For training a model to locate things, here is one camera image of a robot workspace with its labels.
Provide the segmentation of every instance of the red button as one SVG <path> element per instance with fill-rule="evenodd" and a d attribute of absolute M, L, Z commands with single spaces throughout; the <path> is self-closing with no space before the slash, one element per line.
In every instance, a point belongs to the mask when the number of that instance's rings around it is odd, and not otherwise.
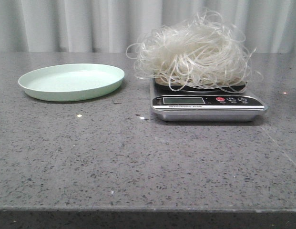
<path fill-rule="evenodd" d="M 216 100 L 219 101 L 219 102 L 225 101 L 225 99 L 223 97 L 216 97 Z"/>

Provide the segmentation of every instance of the gray speckled countertop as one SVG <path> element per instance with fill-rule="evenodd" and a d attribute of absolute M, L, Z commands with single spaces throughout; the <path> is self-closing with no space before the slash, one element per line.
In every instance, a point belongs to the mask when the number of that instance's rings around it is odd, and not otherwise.
<path fill-rule="evenodd" d="M 0 210 L 296 212 L 296 54 L 252 60 L 264 79 L 249 90 L 268 104 L 264 116 L 170 123 L 150 111 L 149 81 L 124 54 L 0 52 Z M 114 65 L 125 79 L 74 103 L 18 86 L 65 63 Z"/>

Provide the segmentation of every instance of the plate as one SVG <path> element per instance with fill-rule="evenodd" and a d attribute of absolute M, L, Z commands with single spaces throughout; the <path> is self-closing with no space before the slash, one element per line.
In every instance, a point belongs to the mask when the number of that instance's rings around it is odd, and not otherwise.
<path fill-rule="evenodd" d="M 46 101 L 79 101 L 115 91 L 121 85 L 124 71 L 93 63 L 55 65 L 26 73 L 19 78 L 24 92 Z"/>

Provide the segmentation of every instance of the white curtain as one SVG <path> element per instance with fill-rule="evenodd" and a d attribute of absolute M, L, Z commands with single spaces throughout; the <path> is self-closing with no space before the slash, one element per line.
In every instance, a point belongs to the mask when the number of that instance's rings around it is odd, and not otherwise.
<path fill-rule="evenodd" d="M 296 0 L 0 0 L 0 51 L 125 52 L 137 38 L 203 7 L 256 52 L 296 52 Z"/>

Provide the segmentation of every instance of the digital kitchen scale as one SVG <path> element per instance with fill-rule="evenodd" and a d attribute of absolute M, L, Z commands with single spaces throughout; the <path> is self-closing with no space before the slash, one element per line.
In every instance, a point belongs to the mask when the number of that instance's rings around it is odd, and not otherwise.
<path fill-rule="evenodd" d="M 160 119 L 173 122 L 247 122 L 268 109 L 248 91 L 233 94 L 220 89 L 184 87 L 174 92 L 158 79 L 150 82 L 150 99 L 152 111 Z"/>

